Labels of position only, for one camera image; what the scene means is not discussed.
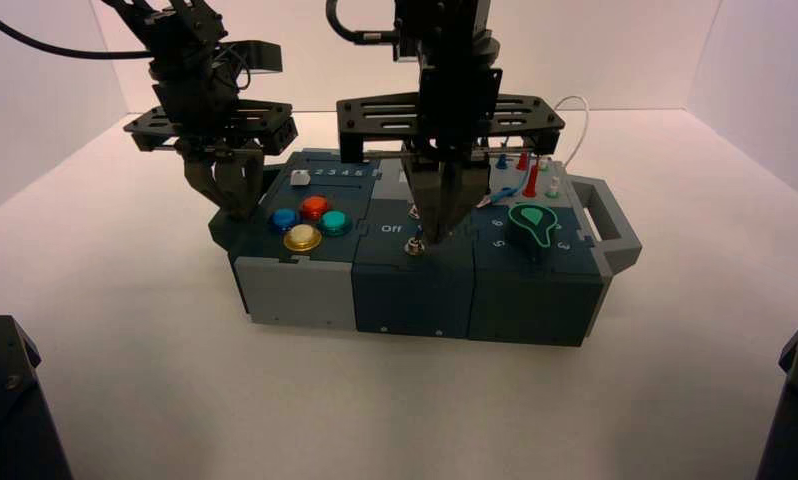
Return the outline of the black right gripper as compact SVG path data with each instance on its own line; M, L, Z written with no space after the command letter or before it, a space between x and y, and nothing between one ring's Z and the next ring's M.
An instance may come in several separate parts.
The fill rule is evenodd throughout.
M361 163L364 144L403 141L414 153L467 152L481 138L518 137L533 153L555 152L564 120L542 98L500 91L503 70L425 68L416 92L337 102L341 161ZM448 237L489 188L488 162L408 161L408 183L429 244Z

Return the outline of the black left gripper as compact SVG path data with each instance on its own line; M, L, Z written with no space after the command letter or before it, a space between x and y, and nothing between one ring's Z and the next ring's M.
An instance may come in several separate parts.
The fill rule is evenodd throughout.
M263 153L280 155L298 135L291 105L239 97L237 77L244 70L243 58L218 58L161 80L153 85L159 105L123 127L142 151L169 140L185 148L234 150L223 159L182 158L188 184L238 220L247 219L258 204Z

